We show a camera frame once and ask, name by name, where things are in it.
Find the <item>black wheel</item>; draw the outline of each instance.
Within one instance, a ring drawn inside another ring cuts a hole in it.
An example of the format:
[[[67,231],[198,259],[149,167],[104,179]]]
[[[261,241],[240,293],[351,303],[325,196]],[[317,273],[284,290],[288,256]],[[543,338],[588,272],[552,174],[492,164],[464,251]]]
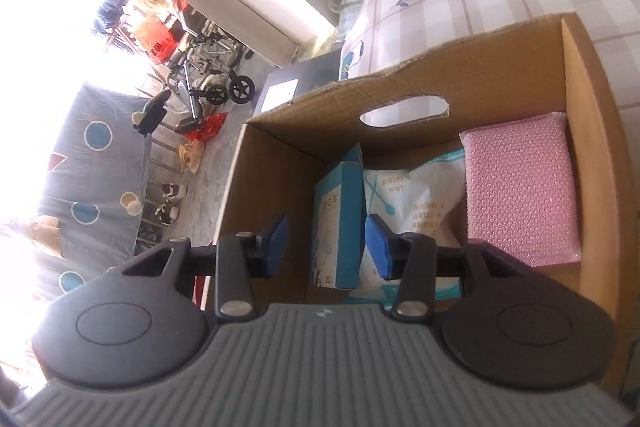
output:
[[[244,74],[236,76],[229,82],[229,98],[236,103],[247,103],[254,94],[254,81]]]
[[[229,99],[225,86],[211,86],[206,90],[205,98],[211,105],[222,105]]]

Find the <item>black and white sneaker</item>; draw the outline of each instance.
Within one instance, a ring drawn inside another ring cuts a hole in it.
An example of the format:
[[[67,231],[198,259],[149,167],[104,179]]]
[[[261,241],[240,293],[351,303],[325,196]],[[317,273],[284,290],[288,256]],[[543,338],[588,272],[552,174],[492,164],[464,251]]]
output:
[[[156,216],[160,219],[161,223],[170,225],[178,218],[179,209],[169,204],[160,204],[156,208]]]
[[[186,185],[167,183],[162,185],[162,199],[166,203],[177,203],[187,195]]]

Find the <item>blue box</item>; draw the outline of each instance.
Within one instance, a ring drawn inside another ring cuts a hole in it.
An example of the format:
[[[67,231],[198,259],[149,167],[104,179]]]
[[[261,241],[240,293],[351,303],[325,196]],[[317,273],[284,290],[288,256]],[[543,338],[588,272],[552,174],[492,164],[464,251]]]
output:
[[[311,282],[318,288],[358,286],[364,227],[362,152],[356,145],[316,185]]]

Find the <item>pink textured pad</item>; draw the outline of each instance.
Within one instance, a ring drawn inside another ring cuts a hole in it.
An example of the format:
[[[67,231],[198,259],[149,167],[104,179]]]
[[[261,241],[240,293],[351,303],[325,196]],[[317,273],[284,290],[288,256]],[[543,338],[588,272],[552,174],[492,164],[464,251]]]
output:
[[[460,135],[469,237],[529,266],[580,261],[565,121],[554,112]]]

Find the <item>blue circle pattern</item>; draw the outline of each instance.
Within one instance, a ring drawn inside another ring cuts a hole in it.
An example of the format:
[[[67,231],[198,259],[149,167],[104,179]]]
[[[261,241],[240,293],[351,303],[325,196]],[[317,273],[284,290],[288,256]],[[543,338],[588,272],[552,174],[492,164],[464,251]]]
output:
[[[71,206],[71,213],[83,225],[90,225],[98,219],[100,209],[94,204],[74,203]]]
[[[112,137],[109,126],[98,121],[90,123],[84,131],[86,144],[97,151],[107,149],[111,144]]]
[[[58,280],[60,283],[60,288],[64,293],[69,293],[71,290],[75,290],[78,286],[82,286],[84,284],[84,279],[79,273],[76,272],[64,272],[60,279]]]

